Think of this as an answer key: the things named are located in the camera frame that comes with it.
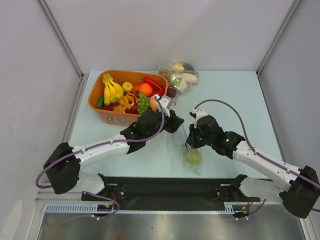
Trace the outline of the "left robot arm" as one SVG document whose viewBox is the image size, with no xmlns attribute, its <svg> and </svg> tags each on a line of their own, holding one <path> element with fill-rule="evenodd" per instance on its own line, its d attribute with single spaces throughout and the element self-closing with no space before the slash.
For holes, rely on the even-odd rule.
<svg viewBox="0 0 320 240">
<path fill-rule="evenodd" d="M 78 147 L 68 142 L 60 143 L 43 169 L 55 194 L 89 191 L 97 199 L 105 200 L 110 195 L 110 187 L 104 183 L 102 174 L 84 172 L 86 167 L 110 157 L 134 153 L 162 131 L 175 133 L 183 123 L 184 120 L 174 110 L 168 114 L 147 111 L 108 140 Z"/>
</svg>

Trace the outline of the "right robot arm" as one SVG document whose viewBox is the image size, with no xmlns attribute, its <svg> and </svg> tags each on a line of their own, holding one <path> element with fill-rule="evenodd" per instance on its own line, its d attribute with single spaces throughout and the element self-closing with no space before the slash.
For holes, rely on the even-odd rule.
<svg viewBox="0 0 320 240">
<path fill-rule="evenodd" d="M 230 188 L 235 200 L 255 197 L 281 204 L 298 218 L 305 219 L 309 215 L 320 197 L 320 182 L 312 167 L 300 168 L 264 155 L 243 136 L 224 131 L 205 111 L 195 109 L 190 115 L 194 123 L 189 126 L 188 145 L 194 149 L 211 147 L 217 154 L 243 163 L 267 177 L 256 179 L 238 175 Z"/>
</svg>

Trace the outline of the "clear zip top bag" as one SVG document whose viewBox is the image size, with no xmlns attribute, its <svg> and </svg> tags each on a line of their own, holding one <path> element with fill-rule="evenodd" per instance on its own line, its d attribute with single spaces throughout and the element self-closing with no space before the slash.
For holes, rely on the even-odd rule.
<svg viewBox="0 0 320 240">
<path fill-rule="evenodd" d="M 182 165 L 182 169 L 200 176 L 204 170 L 203 155 L 200 149 L 192 148 L 187 143 L 188 136 L 184 125 L 181 125 L 173 136 L 177 160 Z"/>
</svg>

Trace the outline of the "red fake chili pepper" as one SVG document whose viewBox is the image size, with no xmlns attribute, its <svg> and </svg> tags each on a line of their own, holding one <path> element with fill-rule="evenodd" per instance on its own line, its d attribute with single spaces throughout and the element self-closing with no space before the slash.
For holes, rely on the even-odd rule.
<svg viewBox="0 0 320 240">
<path fill-rule="evenodd" d="M 157 81 L 151 79 L 150 77 L 144 77 L 143 82 L 151 85 L 152 87 L 157 88 L 157 90 L 161 92 L 162 96 L 165 94 L 165 91 L 162 88 L 162 86 Z"/>
</svg>

